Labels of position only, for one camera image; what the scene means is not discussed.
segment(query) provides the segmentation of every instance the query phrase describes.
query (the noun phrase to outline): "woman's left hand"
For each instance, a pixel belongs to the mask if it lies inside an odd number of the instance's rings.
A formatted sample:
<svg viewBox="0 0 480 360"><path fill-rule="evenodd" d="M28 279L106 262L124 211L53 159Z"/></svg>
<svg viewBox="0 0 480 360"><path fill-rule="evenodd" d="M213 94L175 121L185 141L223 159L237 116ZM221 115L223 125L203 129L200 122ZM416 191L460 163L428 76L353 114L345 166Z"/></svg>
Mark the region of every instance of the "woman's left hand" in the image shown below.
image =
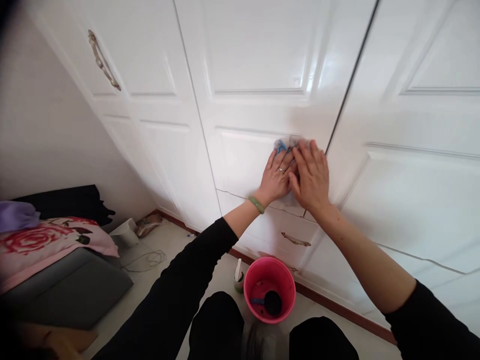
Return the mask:
<svg viewBox="0 0 480 360"><path fill-rule="evenodd" d="M253 194L264 208L288 194L290 191L289 173L297 171L297 163L291 164L294 159L292 151L289 153L280 151L275 156L276 154L276 150L271 152L263 171L260 188Z"/></svg>

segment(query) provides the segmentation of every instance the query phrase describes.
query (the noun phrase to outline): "pink bucket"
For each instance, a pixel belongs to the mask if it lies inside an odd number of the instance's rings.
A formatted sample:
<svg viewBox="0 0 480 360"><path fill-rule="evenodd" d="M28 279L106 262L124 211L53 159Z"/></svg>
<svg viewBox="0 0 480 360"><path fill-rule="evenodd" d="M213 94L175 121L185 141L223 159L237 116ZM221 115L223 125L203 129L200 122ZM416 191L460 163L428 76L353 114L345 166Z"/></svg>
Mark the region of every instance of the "pink bucket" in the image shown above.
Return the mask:
<svg viewBox="0 0 480 360"><path fill-rule="evenodd" d="M281 298L281 312L278 316L267 313L264 305L250 303L250 299L265 298L265 294L271 290ZM274 257L261 257L250 265L245 275L243 293L250 311L266 324L278 324L285 320L292 312L297 297L292 273L283 262Z"/></svg>

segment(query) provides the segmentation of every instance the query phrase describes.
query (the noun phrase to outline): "metal handle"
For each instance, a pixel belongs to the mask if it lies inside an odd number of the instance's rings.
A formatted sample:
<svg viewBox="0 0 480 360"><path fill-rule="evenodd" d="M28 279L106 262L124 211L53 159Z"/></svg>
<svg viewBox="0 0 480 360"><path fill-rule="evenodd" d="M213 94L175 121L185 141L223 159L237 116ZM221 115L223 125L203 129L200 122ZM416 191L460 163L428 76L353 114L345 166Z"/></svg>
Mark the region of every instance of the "metal handle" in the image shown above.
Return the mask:
<svg viewBox="0 0 480 360"><path fill-rule="evenodd" d="M307 246L312 246L311 243L309 242L306 242L306 241L302 241L302 240L298 240L297 238L294 238L294 237L291 237L290 235L287 235L286 233L284 232L281 232L280 233L285 239L288 239L288 241L290 241L292 244L294 245L303 245L305 247Z"/></svg>
<svg viewBox="0 0 480 360"><path fill-rule="evenodd" d="M102 50L100 50L99 43L97 41L97 37L95 36L95 34L92 30L88 30L88 42L90 43L91 49L93 50L93 55L95 55L95 62L98 65L98 67L103 71L103 73L105 74L105 76L108 79L108 81L110 82L110 84L114 88L117 88L118 91L122 91L119 83L117 82L117 80L115 80L115 77L113 76L113 74L110 75L110 73L112 73L112 70L110 70L109 64L105 60L105 58L102 54Z"/></svg>

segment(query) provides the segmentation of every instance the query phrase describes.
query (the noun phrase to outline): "purple cloth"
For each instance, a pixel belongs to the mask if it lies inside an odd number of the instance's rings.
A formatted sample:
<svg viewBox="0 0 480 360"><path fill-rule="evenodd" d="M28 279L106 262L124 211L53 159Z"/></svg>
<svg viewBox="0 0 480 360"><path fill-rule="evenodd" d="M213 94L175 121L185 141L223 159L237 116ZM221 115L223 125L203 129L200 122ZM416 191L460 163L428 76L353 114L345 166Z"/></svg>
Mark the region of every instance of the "purple cloth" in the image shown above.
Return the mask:
<svg viewBox="0 0 480 360"><path fill-rule="evenodd" d="M39 218L40 213L28 202L0 201L0 233L34 228Z"/></svg>

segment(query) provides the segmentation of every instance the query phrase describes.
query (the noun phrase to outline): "finger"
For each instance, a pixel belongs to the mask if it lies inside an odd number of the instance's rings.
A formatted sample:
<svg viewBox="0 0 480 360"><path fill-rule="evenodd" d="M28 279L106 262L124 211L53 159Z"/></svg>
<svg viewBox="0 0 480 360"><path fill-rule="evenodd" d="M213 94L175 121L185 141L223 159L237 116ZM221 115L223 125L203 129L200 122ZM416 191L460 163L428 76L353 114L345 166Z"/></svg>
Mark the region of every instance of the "finger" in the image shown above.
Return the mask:
<svg viewBox="0 0 480 360"><path fill-rule="evenodd" d="M303 158L305 159L306 166L308 167L310 174L313 174L314 171L317 170L317 165L315 164L315 159L312 156L312 152L307 147L307 143L305 142L305 140L303 139L300 140L298 142L298 147L300 148L300 152L303 155Z"/></svg>
<svg viewBox="0 0 480 360"><path fill-rule="evenodd" d="M276 155L271 166L273 170L277 170L280 167L280 164L282 163L286 153L287 152L285 150L282 150Z"/></svg>
<svg viewBox="0 0 480 360"><path fill-rule="evenodd" d="M317 142L315 140L310 141L310 150L311 150L311 155L315 159L317 169L321 169L323 166L322 155L320 153L319 147L317 146Z"/></svg>
<svg viewBox="0 0 480 360"><path fill-rule="evenodd" d="M309 174L309 169L307 167L307 163L305 162L304 157L300 153L300 151L294 147L292 149L293 156L295 157L295 163L298 165L298 171L300 172L300 175L307 175Z"/></svg>
<svg viewBox="0 0 480 360"><path fill-rule="evenodd" d="M285 172L289 168L293 159L294 159L294 153L292 151L288 152L280 164L280 169L283 169L283 171Z"/></svg>
<svg viewBox="0 0 480 360"><path fill-rule="evenodd" d="M288 177L290 179L291 192L293 193L293 195L295 195L295 198L297 198L297 200L298 200L298 198L300 197L299 180L297 179L297 177L295 176L295 174L293 172L289 172Z"/></svg>
<svg viewBox="0 0 480 360"><path fill-rule="evenodd" d="M266 162L265 170L270 170L272 168L272 164L274 163L275 159L275 154L277 153L277 150L273 150L268 158L268 161Z"/></svg>
<svg viewBox="0 0 480 360"><path fill-rule="evenodd" d="M296 173L297 172L297 169L299 168L299 165L297 164L297 162L295 161L292 165L290 165L288 167L288 169L286 170L287 173Z"/></svg>

